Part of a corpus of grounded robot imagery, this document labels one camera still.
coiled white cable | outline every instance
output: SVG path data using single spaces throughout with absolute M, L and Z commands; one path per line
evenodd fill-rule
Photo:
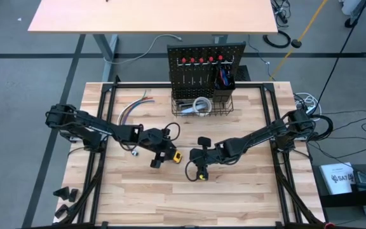
M 196 105 L 197 102 L 199 101 L 203 101 L 207 104 L 207 112 L 206 113 L 201 113 L 196 109 Z M 210 114 L 211 110 L 212 110 L 212 105 L 211 105 L 211 101 L 210 99 L 207 99 L 206 97 L 198 97 L 197 99 L 194 100 L 193 102 L 193 111 L 200 117 L 204 117 Z
M 129 62 L 129 61 L 137 60 L 137 59 L 139 59 L 139 58 L 141 58 L 141 57 L 145 56 L 146 54 L 148 54 L 148 53 L 151 51 L 151 49 L 152 49 L 153 45 L 155 44 L 155 41 L 156 41 L 158 38 L 161 38 L 161 37 L 163 37 L 163 36 L 169 36 L 169 37 L 172 37 L 172 38 L 178 39 L 179 41 L 182 41 L 182 38 L 181 38 L 181 37 L 175 36 L 175 35 L 173 35 L 173 34 L 162 34 L 162 35 L 159 35 L 159 36 L 155 37 L 155 39 L 153 39 L 153 42 L 152 42 L 151 46 L 149 47 L 149 49 L 148 49 L 144 54 L 142 54 L 142 55 L 140 55 L 140 56 L 138 56 L 138 57 L 135 57 L 135 58 L 132 58 L 132 59 L 128 59 L 128 60 L 124 60 L 124 61 L 121 61 L 121 62 L 111 62 L 111 61 L 106 60 L 106 59 L 105 59 L 105 57 L 104 57 L 104 61 L 105 61 L 105 62 L 107 62 L 108 64 L 125 64 L 125 63 L 127 63 L 127 62 Z
M 307 92 L 299 92 L 299 93 L 296 93 L 296 95 L 299 95 L 299 96 L 300 95 L 304 95 L 304 96 L 306 96 L 305 98 L 303 98 L 301 96 L 301 98 L 303 99 L 305 105 L 307 106 L 307 109 L 308 109 L 307 110 L 307 113 L 309 113 L 312 109 L 314 109 L 316 106 L 318 106 L 318 109 L 320 111 L 320 115 L 322 115 L 322 107 L 318 103 L 317 99 L 314 96 L 312 96 L 311 94 L 309 94 Z M 295 101 L 295 103 L 296 103 L 296 106 L 301 104 L 300 101 Z

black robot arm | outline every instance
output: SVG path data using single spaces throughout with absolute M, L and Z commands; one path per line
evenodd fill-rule
M 60 131 L 60 135 L 70 142 L 83 140 L 86 149 L 101 152 L 102 140 L 111 136 L 126 150 L 136 146 L 155 153 L 152 168 L 159 168 L 165 160 L 181 161 L 181 154 L 170 139 L 168 128 L 144 130 L 143 125 L 115 125 L 96 118 L 72 105 L 56 104 L 46 113 L 46 124 Z
M 303 110 L 295 110 L 287 113 L 281 119 L 275 120 L 267 127 L 252 132 L 241 138 L 230 138 L 215 143 L 214 149 L 207 149 L 211 146 L 211 140 L 206 137 L 199 137 L 198 144 L 203 149 L 192 149 L 190 151 L 190 162 L 197 166 L 196 179 L 187 178 L 190 181 L 207 180 L 207 166 L 213 163 L 233 165 L 241 158 L 247 149 L 259 143 L 275 138 L 278 151 L 290 151 L 294 149 L 293 140 L 296 137 L 307 137 L 313 133 L 315 122 L 310 120 Z

wooden desk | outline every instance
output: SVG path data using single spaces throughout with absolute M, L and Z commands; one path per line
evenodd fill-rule
M 276 34 L 269 0 L 42 0 L 31 32 Z
M 274 85 L 280 114 L 295 109 L 290 83 L 277 82 Z M 101 83 L 87 83 L 81 110 L 97 114 L 101 88 Z M 217 142 L 230 137 L 242 137 L 266 126 L 259 89 L 237 88 L 233 92 L 232 113 L 206 118 L 174 117 L 171 113 L 170 90 L 148 89 L 146 95 L 153 97 L 155 104 L 142 104 L 134 109 L 127 123 L 142 123 L 145 129 L 163 128 L 172 121 L 179 123 L 182 130 L 174 144 L 182 152 L 182 162 L 175 164 L 168 161 L 160 169 L 152 169 L 149 163 L 154 153 L 139 148 L 139 156 L 132 156 L 110 139 L 97 223 L 108 221 L 110 225 L 131 226 L 274 226 L 275 221 L 281 221 L 272 154 L 267 142 L 250 148 L 236 165 L 210 165 L 209 181 L 192 183 L 184 175 L 190 149 L 199 148 L 199 136 Z M 143 94 L 144 88 L 117 88 L 112 122 L 116 122 L 125 106 Z M 81 143 L 73 144 L 71 149 L 80 146 Z M 304 144 L 297 144 L 297 149 L 307 153 Z M 75 151 L 69 157 L 63 187 L 81 191 L 88 155 L 86 151 Z M 310 161 L 298 153 L 291 153 L 290 161 L 298 194 L 313 214 L 324 221 Z M 194 166 L 189 168 L 191 176 L 195 170 Z M 294 221 L 292 204 L 289 197 L 287 199 L 290 218 Z M 90 215 L 91 203 L 92 194 L 87 204 L 86 220 Z M 72 203 L 60 199 L 57 207 L 62 204 L 70 206 Z

black wire basket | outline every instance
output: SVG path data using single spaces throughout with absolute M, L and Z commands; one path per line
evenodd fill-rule
M 199 109 L 199 112 L 187 113 L 185 110 L 193 107 L 194 99 L 173 99 L 172 98 L 172 114 L 175 116 L 187 117 L 187 116 L 222 116 L 228 115 L 230 112 L 234 111 L 233 98 L 229 96 L 227 99 L 225 96 L 218 96 L 214 99 L 210 99 L 212 104 L 212 110 L 208 113 L 208 109 Z

wire bundle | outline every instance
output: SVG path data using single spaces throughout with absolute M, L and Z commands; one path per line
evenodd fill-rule
M 135 109 L 137 106 L 147 103 L 147 102 L 155 102 L 152 97 L 145 97 L 146 91 L 144 93 L 144 96 L 142 96 L 141 99 L 138 99 L 136 101 L 133 101 L 131 104 L 127 105 L 127 107 L 124 108 L 124 110 L 121 111 L 119 114 L 117 124 L 118 125 L 125 125 L 126 119 L 128 118 L 128 115 L 131 113 L 133 109 Z
M 281 5 L 279 5 L 275 0 L 274 0 L 274 4 L 271 2 L 271 5 L 272 5 L 272 10 L 274 11 L 275 13 L 275 20 L 276 20 L 276 24 L 279 28 L 287 28 L 289 27 L 289 25 L 280 25 L 278 23 L 278 14 L 283 12 L 283 16 L 285 17 L 285 19 L 289 19 L 290 16 L 292 16 L 292 12 L 290 11 L 290 2 L 289 0 L 283 0 L 281 2 Z
M 316 107 L 318 106 L 320 115 L 322 115 L 322 107 L 314 96 L 312 96 L 311 94 L 309 94 L 307 92 L 299 92 L 294 95 L 295 95 L 295 97 L 297 97 L 297 99 L 295 99 L 296 107 L 302 106 L 307 111 L 307 113 L 310 113 L 310 111 L 316 110 Z

